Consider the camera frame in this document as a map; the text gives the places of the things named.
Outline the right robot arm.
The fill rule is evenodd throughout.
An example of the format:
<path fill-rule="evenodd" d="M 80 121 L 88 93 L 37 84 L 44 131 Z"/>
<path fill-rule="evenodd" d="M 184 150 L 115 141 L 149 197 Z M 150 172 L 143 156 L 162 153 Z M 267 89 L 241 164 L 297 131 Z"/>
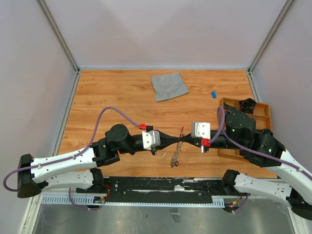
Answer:
<path fill-rule="evenodd" d="M 238 149 L 245 160 L 265 168 L 283 179 L 283 183 L 262 181 L 235 170 L 227 170 L 220 182 L 226 195 L 259 195 L 285 203 L 296 215 L 312 218 L 312 174 L 298 163 L 269 129 L 256 130 L 255 119 L 235 110 L 217 111 L 219 129 L 213 131 L 209 123 L 194 122 L 190 134 L 182 142 L 201 147 Z"/>

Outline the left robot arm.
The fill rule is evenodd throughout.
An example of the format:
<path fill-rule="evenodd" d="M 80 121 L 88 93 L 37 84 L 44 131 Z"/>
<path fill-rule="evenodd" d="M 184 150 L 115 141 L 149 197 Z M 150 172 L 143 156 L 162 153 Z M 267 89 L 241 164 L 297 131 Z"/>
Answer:
<path fill-rule="evenodd" d="M 141 127 L 141 134 L 131 135 L 123 124 L 114 125 L 105 137 L 88 144 L 85 148 L 52 157 L 34 158 L 30 154 L 20 157 L 18 165 L 19 198 L 39 195 L 43 189 L 60 188 L 60 176 L 70 177 L 72 171 L 111 165 L 120 160 L 120 154 L 156 151 L 179 142 L 179 138 L 154 130 L 151 125 Z"/>

